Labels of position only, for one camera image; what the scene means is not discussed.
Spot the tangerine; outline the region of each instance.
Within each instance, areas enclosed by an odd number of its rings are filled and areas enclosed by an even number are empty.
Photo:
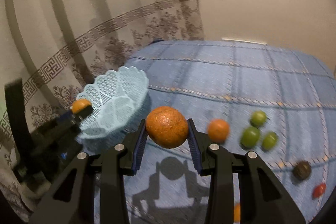
[[[233,221],[235,223],[240,223],[240,203],[235,205],[235,209],[233,211]]]
[[[152,110],[146,119],[149,137],[163,148],[176,148],[187,139],[189,128],[184,116],[169,106]]]
[[[87,106],[90,106],[91,102],[87,99],[79,99],[76,100],[72,103],[72,108],[71,111],[72,113],[78,113],[81,110],[83,110],[84,108],[86,108]]]
[[[213,142],[223,143],[230,133],[230,125],[222,119],[213,119],[208,125],[207,132]]]

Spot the wall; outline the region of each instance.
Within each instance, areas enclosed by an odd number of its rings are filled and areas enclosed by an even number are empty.
[[[205,39],[300,49],[336,63],[336,0],[199,0]]]

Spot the light blue basket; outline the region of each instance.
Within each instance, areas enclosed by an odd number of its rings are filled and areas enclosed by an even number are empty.
[[[135,67],[120,67],[98,76],[85,86],[78,99],[91,102],[93,113],[80,124],[81,139],[101,139],[126,129],[137,115],[148,91],[146,73]]]

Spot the red tomato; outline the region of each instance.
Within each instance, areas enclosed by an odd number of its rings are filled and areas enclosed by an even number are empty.
[[[326,187],[327,186],[325,183],[316,186],[315,189],[313,190],[313,198],[318,198],[322,196],[326,190]]]

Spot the sheer curtain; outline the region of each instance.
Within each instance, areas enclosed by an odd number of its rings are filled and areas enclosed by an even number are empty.
[[[23,79],[31,131],[154,39],[203,39],[198,0],[0,0],[0,17],[0,84]],[[43,190],[31,192],[11,171],[18,155],[0,95],[0,189],[28,220]]]

